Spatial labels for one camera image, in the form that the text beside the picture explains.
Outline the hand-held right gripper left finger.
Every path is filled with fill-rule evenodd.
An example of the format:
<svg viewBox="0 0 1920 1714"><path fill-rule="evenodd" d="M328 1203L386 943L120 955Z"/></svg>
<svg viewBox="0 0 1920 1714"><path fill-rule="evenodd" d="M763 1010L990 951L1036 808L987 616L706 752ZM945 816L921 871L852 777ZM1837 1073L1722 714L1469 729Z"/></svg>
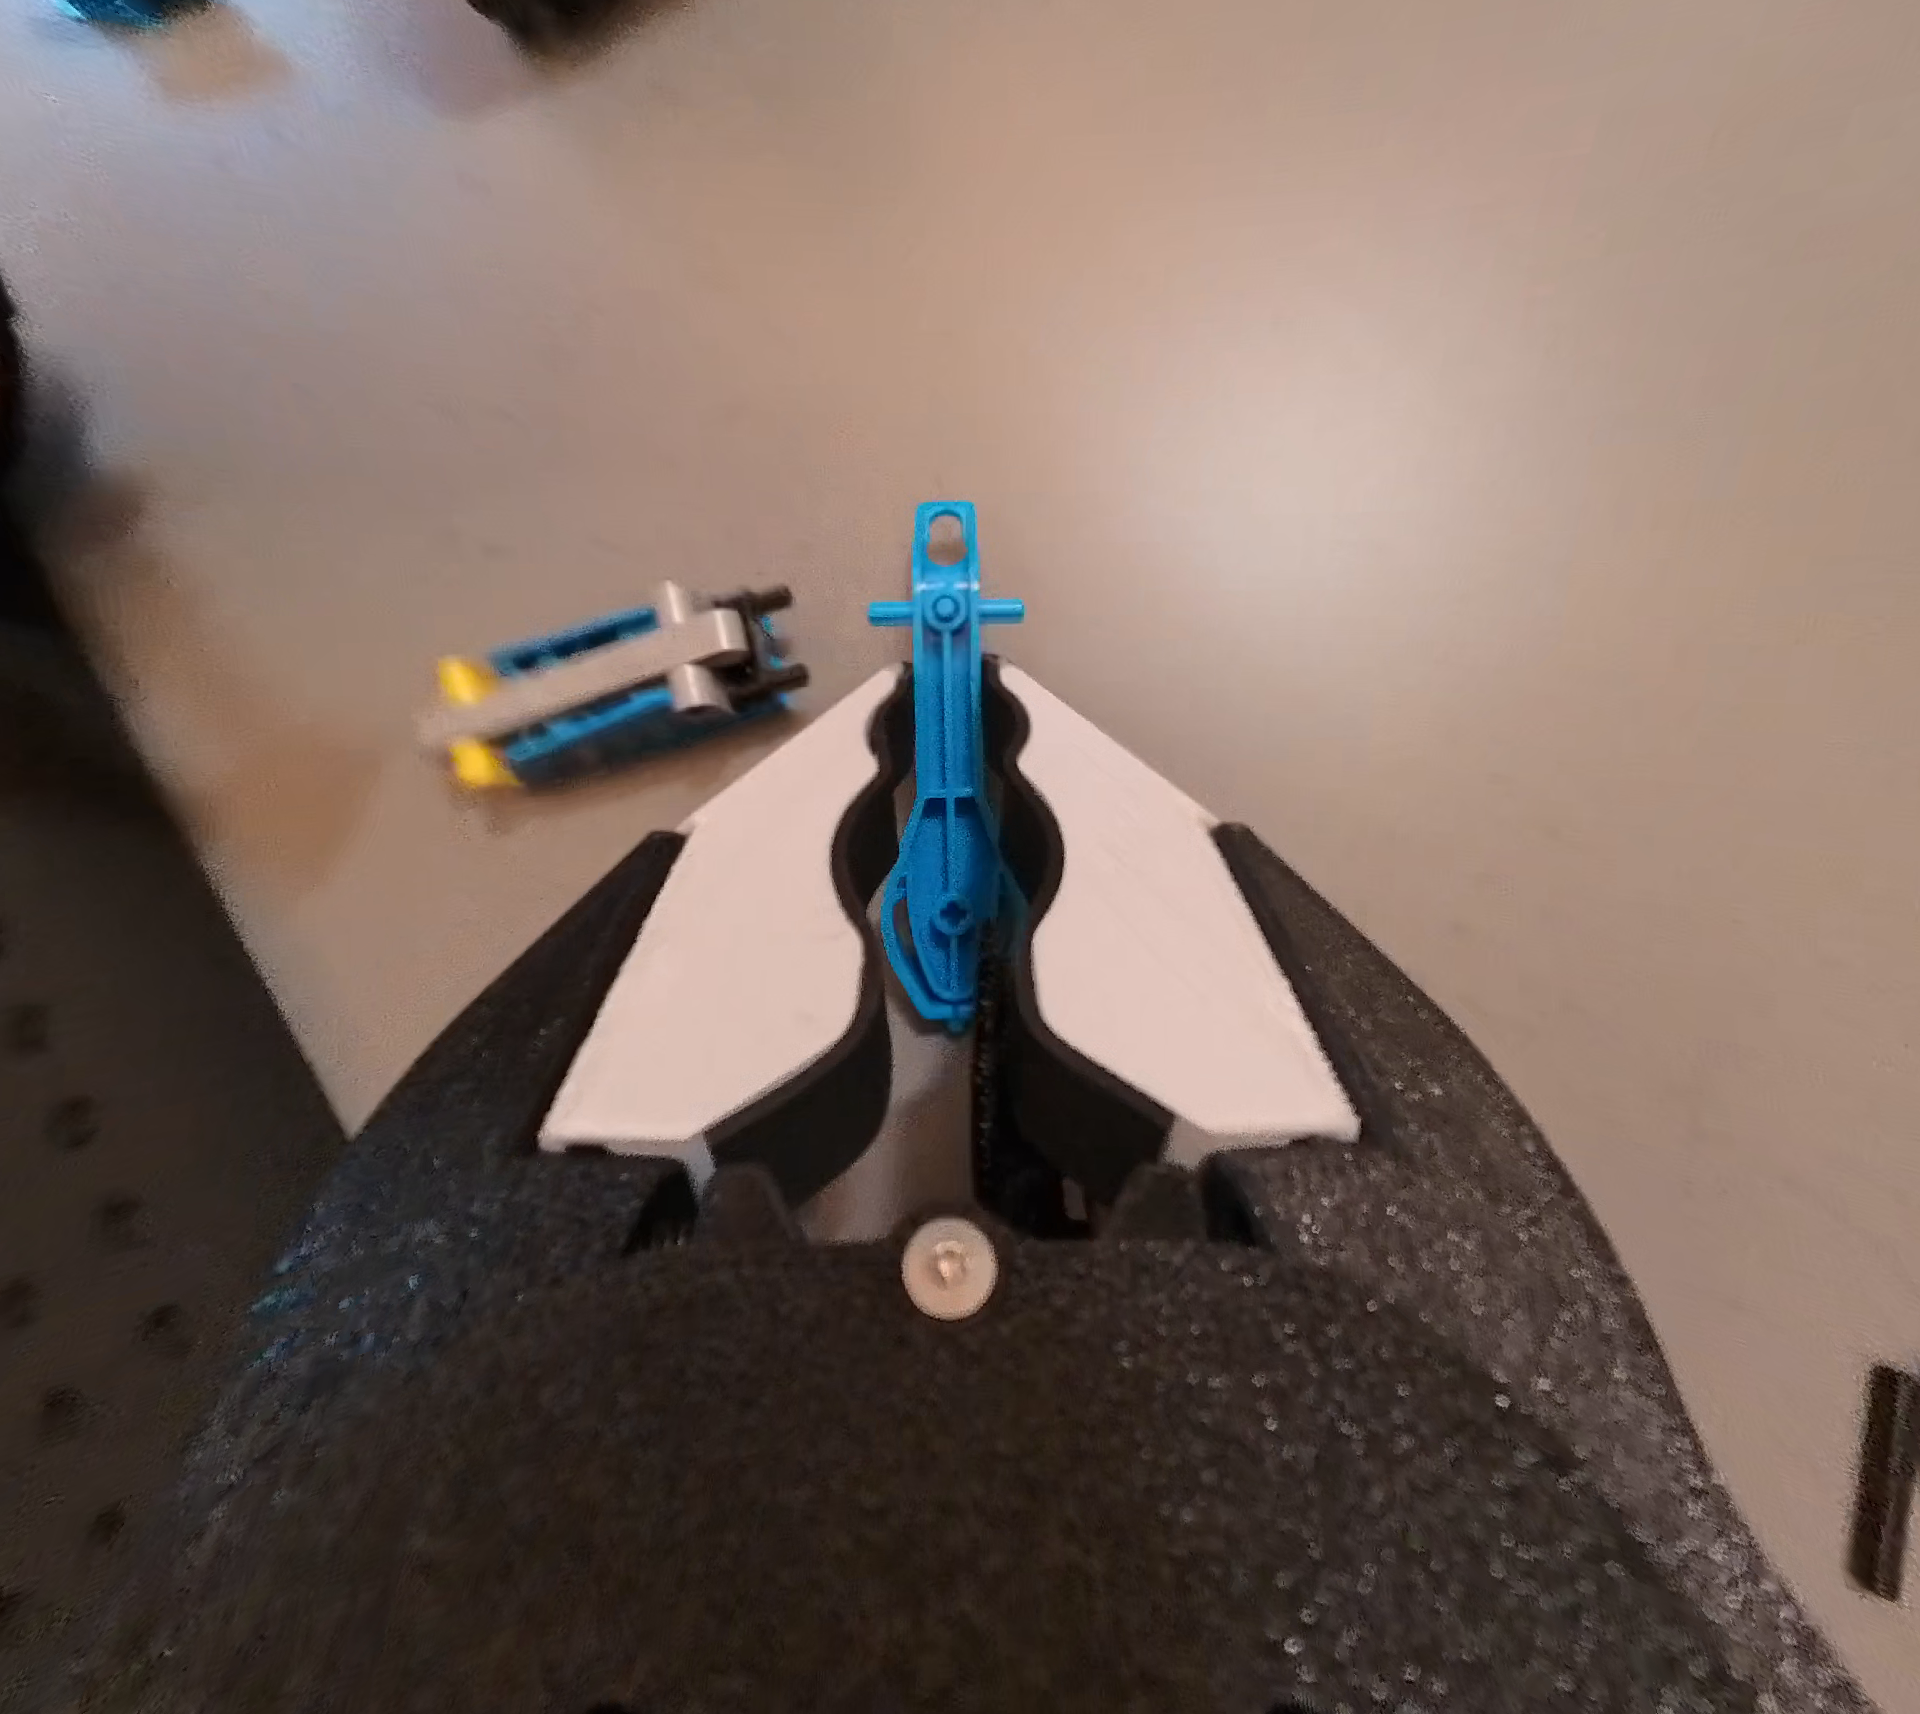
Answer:
<svg viewBox="0 0 1920 1714"><path fill-rule="evenodd" d="M540 1149L759 1165L789 1205L873 1143L892 1086L871 900L912 683L887 668L673 836L657 896L540 1125Z"/></svg>

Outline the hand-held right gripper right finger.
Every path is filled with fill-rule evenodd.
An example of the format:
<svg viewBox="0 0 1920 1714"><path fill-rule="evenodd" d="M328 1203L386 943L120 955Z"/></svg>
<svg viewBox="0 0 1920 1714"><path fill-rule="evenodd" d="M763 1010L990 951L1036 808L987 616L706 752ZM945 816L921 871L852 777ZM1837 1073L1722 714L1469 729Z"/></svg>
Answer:
<svg viewBox="0 0 1920 1714"><path fill-rule="evenodd" d="M983 699L1016 889L990 1059L1018 1148L1089 1205L1152 1165L1358 1148L1351 1054L1257 904L1259 839L1010 661Z"/></svg>

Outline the blue grey brick assembly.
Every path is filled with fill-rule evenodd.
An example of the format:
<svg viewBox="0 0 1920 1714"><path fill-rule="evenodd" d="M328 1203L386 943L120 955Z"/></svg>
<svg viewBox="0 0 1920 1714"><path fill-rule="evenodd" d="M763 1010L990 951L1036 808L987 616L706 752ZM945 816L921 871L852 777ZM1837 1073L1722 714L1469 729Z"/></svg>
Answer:
<svg viewBox="0 0 1920 1714"><path fill-rule="evenodd" d="M736 737L808 685L781 634L789 609L789 587L712 596L661 581L590 622L444 654L413 739L463 789L549 794Z"/></svg>

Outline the blue brick separator tool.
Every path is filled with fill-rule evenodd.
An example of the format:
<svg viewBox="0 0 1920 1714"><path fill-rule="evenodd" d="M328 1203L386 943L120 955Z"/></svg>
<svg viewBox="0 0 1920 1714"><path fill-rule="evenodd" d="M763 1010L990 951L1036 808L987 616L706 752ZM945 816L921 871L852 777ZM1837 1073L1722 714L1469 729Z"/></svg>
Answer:
<svg viewBox="0 0 1920 1714"><path fill-rule="evenodd" d="M982 589L973 500L921 500L904 600L873 600L867 622L912 642L912 781L895 864L879 889L879 940L921 1023L973 1023L982 962L1007 896L987 767L983 634L1023 620L1020 600Z"/></svg>

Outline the white desk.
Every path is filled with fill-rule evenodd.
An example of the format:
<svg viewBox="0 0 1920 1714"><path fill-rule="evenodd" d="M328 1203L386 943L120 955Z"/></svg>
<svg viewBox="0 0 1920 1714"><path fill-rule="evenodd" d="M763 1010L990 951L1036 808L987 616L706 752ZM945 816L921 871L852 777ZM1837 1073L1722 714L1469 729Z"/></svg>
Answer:
<svg viewBox="0 0 1920 1714"><path fill-rule="evenodd" d="M912 510L1010 654L1240 818L1515 1086L1709 1455L1843 1576L1916 1356L1916 0L4 0L61 593L342 1121L749 748L520 808L436 658L797 593Z"/></svg>

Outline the black dimpled mat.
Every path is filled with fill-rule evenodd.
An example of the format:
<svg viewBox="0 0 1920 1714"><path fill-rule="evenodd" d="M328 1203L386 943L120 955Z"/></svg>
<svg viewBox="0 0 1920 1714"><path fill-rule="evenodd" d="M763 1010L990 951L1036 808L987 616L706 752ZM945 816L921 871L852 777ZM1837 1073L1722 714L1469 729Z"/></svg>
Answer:
<svg viewBox="0 0 1920 1714"><path fill-rule="evenodd" d="M67 1700L342 1153L78 649L4 626L4 1712Z"/></svg>

